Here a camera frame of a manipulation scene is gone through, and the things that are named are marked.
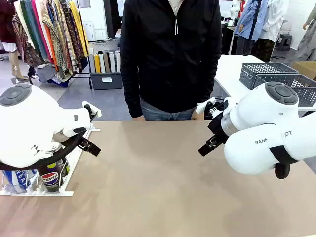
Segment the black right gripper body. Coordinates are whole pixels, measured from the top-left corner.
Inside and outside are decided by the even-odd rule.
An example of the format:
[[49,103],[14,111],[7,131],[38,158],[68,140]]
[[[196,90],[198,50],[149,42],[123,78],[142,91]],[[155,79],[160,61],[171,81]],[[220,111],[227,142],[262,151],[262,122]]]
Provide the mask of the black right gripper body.
[[224,124],[225,119],[228,118],[229,114],[218,114],[217,116],[212,118],[211,122],[208,125],[208,128],[213,133],[213,136],[207,141],[208,143],[226,143],[229,135],[226,134],[222,125]]

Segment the person's left hand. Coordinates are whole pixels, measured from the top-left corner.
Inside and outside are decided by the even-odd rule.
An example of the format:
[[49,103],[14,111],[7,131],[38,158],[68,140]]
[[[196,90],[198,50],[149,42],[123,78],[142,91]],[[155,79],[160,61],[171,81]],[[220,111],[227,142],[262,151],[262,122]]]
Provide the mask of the person's left hand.
[[194,109],[193,113],[192,113],[192,116],[191,116],[191,120],[194,120],[194,121],[204,121],[204,112],[201,112],[201,113],[197,113],[196,112],[196,109]]

